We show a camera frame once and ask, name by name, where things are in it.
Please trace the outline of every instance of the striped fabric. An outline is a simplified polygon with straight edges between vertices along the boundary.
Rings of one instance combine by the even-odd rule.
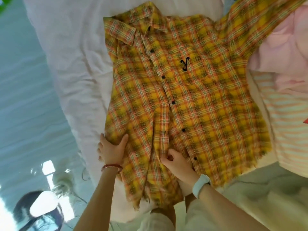
[[[113,62],[105,136],[125,133],[121,179],[138,209],[183,200],[160,162],[182,152],[198,174],[223,186],[271,149],[267,126],[245,79],[247,59],[305,0],[239,0],[217,22],[203,15],[165,17],[152,2],[104,18]]]
[[[280,165],[308,177],[308,100],[275,91],[271,73],[251,74],[269,112]]]

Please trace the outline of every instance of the white bed sheet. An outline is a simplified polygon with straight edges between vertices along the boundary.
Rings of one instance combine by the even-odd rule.
[[[148,0],[24,0],[28,17],[47,56],[64,114],[76,138],[94,185],[102,164],[97,143],[110,102],[112,63],[104,42],[103,17]],[[151,0],[163,15],[222,16],[221,0]],[[262,166],[276,161],[263,160]],[[124,186],[116,181],[111,220],[127,222],[153,207],[141,201],[134,211]]]

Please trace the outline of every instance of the red bracelet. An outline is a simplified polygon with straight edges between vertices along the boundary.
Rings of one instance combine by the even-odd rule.
[[[102,172],[104,170],[104,168],[111,168],[111,167],[116,167],[118,168],[118,174],[121,173],[121,171],[123,170],[123,167],[119,164],[105,164],[103,167],[102,167]]]

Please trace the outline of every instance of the white watch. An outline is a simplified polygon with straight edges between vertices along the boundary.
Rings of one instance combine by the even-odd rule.
[[[197,199],[199,198],[200,191],[205,184],[211,184],[211,179],[208,176],[201,174],[192,190],[192,193]]]

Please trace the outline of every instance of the plaid shirt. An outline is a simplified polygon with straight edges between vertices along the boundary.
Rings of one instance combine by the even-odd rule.
[[[151,2],[104,18],[114,79],[105,136],[118,144],[129,134],[120,177],[135,209],[142,197],[158,206],[183,200],[160,162],[170,148],[215,187],[271,149],[245,79],[247,59],[304,1],[239,0],[217,22],[165,17]]]

